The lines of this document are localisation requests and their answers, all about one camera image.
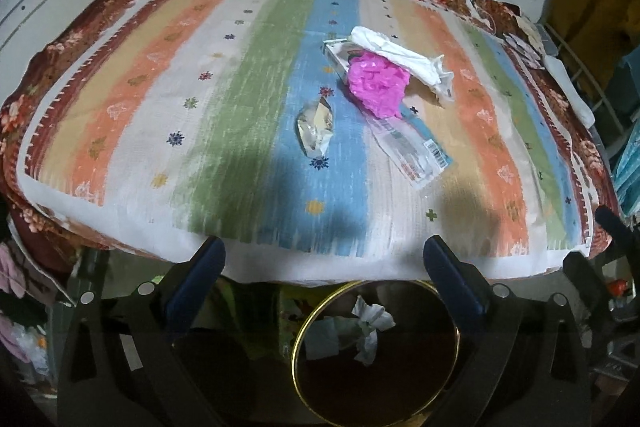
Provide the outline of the snack wrapper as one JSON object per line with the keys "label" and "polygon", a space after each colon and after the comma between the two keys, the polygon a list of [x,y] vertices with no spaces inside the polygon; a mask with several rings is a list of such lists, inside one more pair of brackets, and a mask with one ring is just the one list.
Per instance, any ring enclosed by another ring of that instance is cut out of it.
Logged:
{"label": "snack wrapper", "polygon": [[333,138],[332,108],[324,96],[307,103],[296,118],[297,135],[306,156],[316,159],[326,155]]}

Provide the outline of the green white eye-drops box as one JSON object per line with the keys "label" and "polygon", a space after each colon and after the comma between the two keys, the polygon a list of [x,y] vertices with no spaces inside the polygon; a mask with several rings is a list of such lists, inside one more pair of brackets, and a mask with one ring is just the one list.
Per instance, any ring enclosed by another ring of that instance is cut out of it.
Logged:
{"label": "green white eye-drops box", "polygon": [[322,42],[322,53],[328,59],[337,76],[347,84],[349,64],[355,57],[360,57],[364,52],[361,46],[349,39],[329,39]]}

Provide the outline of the magenta paper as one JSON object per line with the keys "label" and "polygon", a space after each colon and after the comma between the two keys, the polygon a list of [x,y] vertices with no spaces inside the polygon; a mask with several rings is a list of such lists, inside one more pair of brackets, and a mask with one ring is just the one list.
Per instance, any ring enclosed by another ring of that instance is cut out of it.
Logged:
{"label": "magenta paper", "polygon": [[371,52],[349,61],[347,86],[363,108],[375,118],[399,118],[410,74],[386,57]]}

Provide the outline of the crumpled white paper in bin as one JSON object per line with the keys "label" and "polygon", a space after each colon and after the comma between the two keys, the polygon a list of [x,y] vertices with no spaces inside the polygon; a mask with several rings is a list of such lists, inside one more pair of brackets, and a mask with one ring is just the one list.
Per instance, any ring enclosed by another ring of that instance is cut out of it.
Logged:
{"label": "crumpled white paper in bin", "polygon": [[355,360],[363,365],[371,365],[378,350],[378,333],[392,329],[396,322],[382,305],[369,305],[358,296],[352,308],[352,315],[356,317],[358,335],[356,337],[357,354]]}

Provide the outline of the black gold-rimmed trash bin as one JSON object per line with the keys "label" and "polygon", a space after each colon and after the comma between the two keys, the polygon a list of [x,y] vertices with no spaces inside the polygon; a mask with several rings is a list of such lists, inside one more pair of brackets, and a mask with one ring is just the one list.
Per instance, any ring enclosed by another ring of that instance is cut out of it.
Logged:
{"label": "black gold-rimmed trash bin", "polygon": [[432,283],[352,282],[324,298],[299,329],[292,381],[307,409],[332,426],[396,426],[436,401],[459,347]]}

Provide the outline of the blue patterned fabric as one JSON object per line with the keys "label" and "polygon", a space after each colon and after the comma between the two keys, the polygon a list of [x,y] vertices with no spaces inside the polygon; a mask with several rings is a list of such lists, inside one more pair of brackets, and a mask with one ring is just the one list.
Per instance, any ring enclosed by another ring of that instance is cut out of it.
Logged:
{"label": "blue patterned fabric", "polygon": [[638,120],[613,171],[613,183],[623,213],[626,216],[637,213],[640,200],[640,121]]}

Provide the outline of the yellow hanging garment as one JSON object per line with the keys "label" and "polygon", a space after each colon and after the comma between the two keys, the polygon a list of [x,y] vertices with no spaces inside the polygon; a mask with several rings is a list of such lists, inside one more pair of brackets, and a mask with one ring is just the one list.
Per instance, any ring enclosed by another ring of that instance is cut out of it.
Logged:
{"label": "yellow hanging garment", "polygon": [[547,22],[572,51],[567,67],[584,64],[601,89],[639,45],[639,0],[550,0]]}

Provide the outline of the clear barcode plastic package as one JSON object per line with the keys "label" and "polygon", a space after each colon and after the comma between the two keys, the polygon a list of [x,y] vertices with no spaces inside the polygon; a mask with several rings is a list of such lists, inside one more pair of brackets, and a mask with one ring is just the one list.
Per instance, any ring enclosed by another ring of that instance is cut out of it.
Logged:
{"label": "clear barcode plastic package", "polygon": [[414,107],[400,106],[400,117],[376,118],[364,112],[375,142],[416,190],[439,178],[452,159]]}

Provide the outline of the white plastic wrapper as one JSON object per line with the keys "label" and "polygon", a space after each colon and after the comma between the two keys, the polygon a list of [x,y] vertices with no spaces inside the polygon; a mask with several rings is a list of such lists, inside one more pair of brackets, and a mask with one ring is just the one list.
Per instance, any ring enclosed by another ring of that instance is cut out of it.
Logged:
{"label": "white plastic wrapper", "polygon": [[405,69],[430,89],[439,100],[454,101],[454,89],[452,89],[454,73],[446,69],[444,54],[425,56],[416,53],[404,48],[382,32],[364,26],[352,28],[348,38],[360,48],[385,57],[387,61]]}

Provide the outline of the white metal rack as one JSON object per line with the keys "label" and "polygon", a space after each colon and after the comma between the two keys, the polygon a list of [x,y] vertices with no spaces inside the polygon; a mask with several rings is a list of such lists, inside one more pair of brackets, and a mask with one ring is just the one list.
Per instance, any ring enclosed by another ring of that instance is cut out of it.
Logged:
{"label": "white metal rack", "polygon": [[548,22],[542,23],[540,28],[542,28],[553,41],[556,50],[558,51],[555,56],[557,58],[562,58],[562,53],[565,53],[575,63],[573,72],[570,73],[570,83],[572,86],[580,92],[587,93],[587,90],[580,84],[580,78],[584,77],[588,82],[588,86],[590,87],[592,94],[588,95],[587,105],[592,110],[594,117],[597,117],[597,113],[600,108],[604,107],[608,114],[608,121],[616,130],[617,138],[627,135],[630,132],[630,127],[626,126],[623,117],[620,116],[620,112],[614,107],[611,100],[606,95],[604,88],[600,85],[600,82],[597,80],[596,76],[593,75],[584,61]]}

